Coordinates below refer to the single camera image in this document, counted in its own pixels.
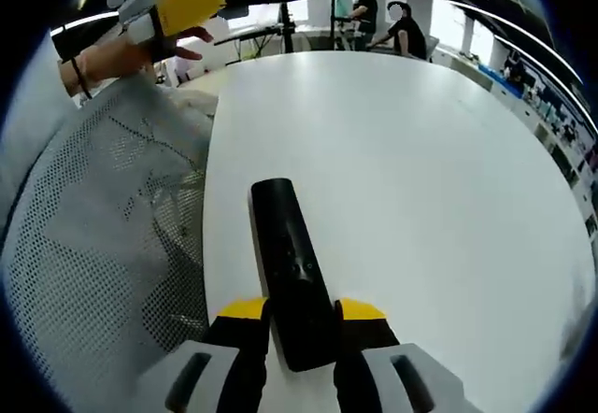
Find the round table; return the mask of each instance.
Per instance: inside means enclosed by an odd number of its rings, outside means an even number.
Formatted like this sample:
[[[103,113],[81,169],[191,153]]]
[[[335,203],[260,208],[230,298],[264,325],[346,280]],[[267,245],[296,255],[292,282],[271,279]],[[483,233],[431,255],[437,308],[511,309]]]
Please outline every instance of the round table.
[[[529,409],[594,283],[574,196],[525,125],[466,77],[395,56],[228,71],[206,174],[210,318],[262,294],[249,188],[290,178],[332,299],[386,312],[485,413]],[[271,340],[267,368],[260,411],[338,411],[331,365],[291,373]]]

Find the bracelet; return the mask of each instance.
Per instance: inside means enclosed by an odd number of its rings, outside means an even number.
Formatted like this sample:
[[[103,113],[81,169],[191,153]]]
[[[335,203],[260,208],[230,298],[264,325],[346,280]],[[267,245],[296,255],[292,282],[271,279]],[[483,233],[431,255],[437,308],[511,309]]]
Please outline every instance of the bracelet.
[[[78,68],[77,60],[75,58],[71,58],[71,64],[73,65],[73,69],[75,69],[75,73],[77,74],[77,78],[78,78],[78,84],[81,86],[83,93],[85,93],[85,95],[87,95],[87,98],[92,99],[93,97],[90,94],[89,90],[87,89],[87,82],[85,81],[83,74],[81,73],[80,69]]]

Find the black ceiling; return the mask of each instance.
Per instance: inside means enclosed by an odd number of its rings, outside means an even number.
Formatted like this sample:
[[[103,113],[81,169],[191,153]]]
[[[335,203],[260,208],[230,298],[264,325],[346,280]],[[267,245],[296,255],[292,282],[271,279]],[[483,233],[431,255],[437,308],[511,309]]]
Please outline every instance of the black ceiling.
[[[591,29],[593,29],[593,25],[590,19],[595,19],[595,15],[591,9],[591,0],[541,0],[548,14],[546,18],[534,14],[534,7],[528,8],[530,5],[529,0],[453,1],[474,5],[507,19],[554,48],[584,79],[583,92],[588,98],[592,99],[592,95],[595,94],[593,88],[598,84],[598,74],[596,74],[597,69],[595,67],[595,64],[598,64],[598,57],[596,56],[596,48],[592,44]],[[81,11],[66,7],[55,16],[52,27],[102,11],[106,11],[106,0],[88,0]],[[561,62],[528,36],[508,27],[504,23],[492,21],[474,11],[466,10],[466,13],[484,23],[495,34],[505,37],[529,52],[565,84],[580,87],[577,79]],[[110,19],[82,25],[67,33],[57,35],[54,40],[57,48],[63,54],[75,53],[95,42],[114,23],[115,19]]]

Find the gray mesh fabric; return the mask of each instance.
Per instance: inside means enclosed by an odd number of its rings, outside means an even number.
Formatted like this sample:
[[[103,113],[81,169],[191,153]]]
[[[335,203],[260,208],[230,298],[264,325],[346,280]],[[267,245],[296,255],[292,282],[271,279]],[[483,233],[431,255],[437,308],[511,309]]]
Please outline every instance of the gray mesh fabric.
[[[122,409],[139,375],[207,328],[201,133],[144,77],[121,79],[32,170],[3,284],[25,347],[73,411]]]

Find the human hand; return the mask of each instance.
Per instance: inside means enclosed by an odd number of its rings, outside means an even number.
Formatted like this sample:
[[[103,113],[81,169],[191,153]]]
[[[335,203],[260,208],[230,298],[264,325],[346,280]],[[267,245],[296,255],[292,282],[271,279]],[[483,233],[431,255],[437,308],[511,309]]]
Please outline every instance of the human hand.
[[[193,27],[178,38],[196,36],[205,42],[214,38],[203,27]],[[201,60],[202,55],[192,50],[175,48],[175,54],[187,60]],[[142,67],[151,65],[150,50],[147,44],[132,44],[127,34],[105,44],[89,48],[81,53],[85,63],[85,78],[97,82],[108,78],[132,75]]]

